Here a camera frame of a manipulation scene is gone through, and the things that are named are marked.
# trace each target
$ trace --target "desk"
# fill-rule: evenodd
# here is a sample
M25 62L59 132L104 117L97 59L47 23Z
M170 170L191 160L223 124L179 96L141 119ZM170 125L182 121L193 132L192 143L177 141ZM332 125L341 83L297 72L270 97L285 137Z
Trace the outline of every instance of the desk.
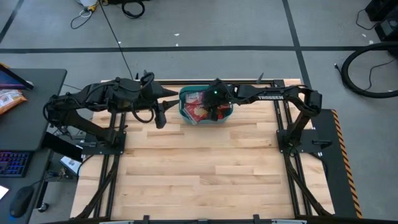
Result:
M298 79L284 80L300 84ZM164 87L178 91L182 86ZM175 100L177 96L165 98ZM299 113L290 104L293 119ZM140 112L146 118L149 114ZM196 220L293 218L287 174L278 150L274 104L258 101L235 106L225 124L185 124L178 106L166 113L167 124L141 124L131 114L126 148L120 158L112 220ZM107 127L110 114L95 113L93 122ZM71 217L78 215L98 188L103 156L81 168ZM322 163L301 155L308 188L333 213ZM300 211L303 209L298 192ZM103 197L101 215L104 215Z
M23 102L0 116L0 149L35 151L24 178L0 178L0 185L10 191L0 200L0 223L28 223L32 210L42 187L35 184L35 192L27 213L20 218L9 215L9 205L16 192L23 186L41 180L49 164L51 151L41 149L40 145L47 130L47 122L43 118L43 105L54 94L59 94L67 71L62 69L12 69L25 80L32 81L33 90L24 91L28 102Z

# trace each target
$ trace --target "wooden tabletop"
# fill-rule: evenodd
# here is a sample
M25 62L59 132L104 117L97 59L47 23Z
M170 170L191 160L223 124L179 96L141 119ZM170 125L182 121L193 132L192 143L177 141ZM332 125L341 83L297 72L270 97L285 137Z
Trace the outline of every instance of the wooden tabletop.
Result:
M285 84L300 84L300 80L287 79ZM179 91L182 86L165 87ZM299 111L293 104L290 108L295 119ZM139 115L149 117L145 112ZM178 106L166 117L165 127L156 129L154 122L142 124L127 115L126 149L119 163L112 220L142 220L144 215L151 220L251 219L254 214L294 217L273 102L235 106L224 124L186 124ZM106 127L109 119L110 114L103 111L94 114L93 122ZM322 163L308 154L301 154L301 160L308 188L333 213ZM102 161L103 156L93 156L81 168L71 217L96 192ZM107 196L105 192L102 215Z

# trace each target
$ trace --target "rgb keyboard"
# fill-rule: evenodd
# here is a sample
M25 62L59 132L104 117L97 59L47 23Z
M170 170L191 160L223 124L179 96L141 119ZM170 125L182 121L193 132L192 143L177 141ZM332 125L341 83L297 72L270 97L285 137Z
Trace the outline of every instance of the rgb keyboard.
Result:
M24 177L31 152L0 151L0 177Z

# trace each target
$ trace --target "snack package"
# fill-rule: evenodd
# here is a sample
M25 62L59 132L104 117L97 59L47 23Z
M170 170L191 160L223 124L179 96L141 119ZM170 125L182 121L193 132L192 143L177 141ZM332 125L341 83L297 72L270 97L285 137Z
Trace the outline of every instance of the snack package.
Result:
M201 103L203 94L203 91L198 91L185 95L184 112L193 124L197 124L197 122L207 118L207 110L203 108Z
M27 101L20 90L0 90L0 114Z

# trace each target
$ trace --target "gray floor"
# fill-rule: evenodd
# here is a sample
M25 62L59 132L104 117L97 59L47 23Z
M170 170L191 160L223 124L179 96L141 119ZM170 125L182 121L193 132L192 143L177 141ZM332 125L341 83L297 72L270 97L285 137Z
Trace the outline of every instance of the gray floor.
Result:
M355 25L356 13L369 0L288 0L301 46L363 46L377 43L373 30ZM0 1L0 29L16 0ZM122 47L184 46L293 46L282 0L152 0L145 2L142 18L130 20L116 6L105 7ZM117 47L101 10L81 29L71 30L70 20L81 11L74 0L25 0L1 49L70 49ZM371 27L365 13L359 22ZM336 109L353 170L363 215L398 220L397 98L374 100L345 89L333 64L341 65L350 52L303 52L312 87L323 94L324 108ZM133 73L143 69L157 78L302 78L294 51L173 51L128 52ZM369 69L388 62L386 52L373 52L353 62L352 79L367 87ZM65 83L82 88L93 82L128 77L119 53L0 54L0 62L15 68L65 68ZM376 68L374 91L396 90L397 62ZM73 92L63 87L62 93ZM90 118L92 113L83 111ZM31 223L44 216L66 220L75 186L49 186L46 200L52 209L35 213ZM67 194L62 200L51 197Z

